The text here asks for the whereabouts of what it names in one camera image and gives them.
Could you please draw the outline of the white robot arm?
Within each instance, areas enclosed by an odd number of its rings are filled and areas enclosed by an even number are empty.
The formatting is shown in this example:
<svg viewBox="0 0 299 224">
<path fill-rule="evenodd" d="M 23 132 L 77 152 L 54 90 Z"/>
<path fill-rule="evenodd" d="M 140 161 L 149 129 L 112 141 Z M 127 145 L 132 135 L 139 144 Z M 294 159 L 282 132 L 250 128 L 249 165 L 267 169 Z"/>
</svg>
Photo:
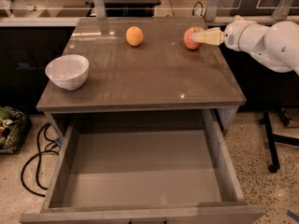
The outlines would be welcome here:
<svg viewBox="0 0 299 224">
<path fill-rule="evenodd" d="M 292 21 L 266 26 L 235 16 L 223 32 L 219 27 L 194 32 L 191 40 L 209 45 L 224 44 L 228 49 L 246 52 L 274 72 L 294 71 L 299 75 L 299 25 Z"/>
</svg>

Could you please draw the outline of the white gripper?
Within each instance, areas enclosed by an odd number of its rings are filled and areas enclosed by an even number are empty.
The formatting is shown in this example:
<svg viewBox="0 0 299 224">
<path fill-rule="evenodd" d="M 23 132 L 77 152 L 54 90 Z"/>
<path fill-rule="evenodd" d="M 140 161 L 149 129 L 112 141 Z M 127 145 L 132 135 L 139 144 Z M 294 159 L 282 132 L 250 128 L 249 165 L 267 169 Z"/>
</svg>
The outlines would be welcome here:
<svg viewBox="0 0 299 224">
<path fill-rule="evenodd" d="M 220 45 L 223 41 L 227 48 L 235 51 L 252 51 L 252 39 L 249 37 L 250 28 L 255 21 L 249 21 L 236 15 L 234 20 L 228 24 L 224 33 L 219 27 L 195 32 L 192 35 L 194 42 Z"/>
</svg>

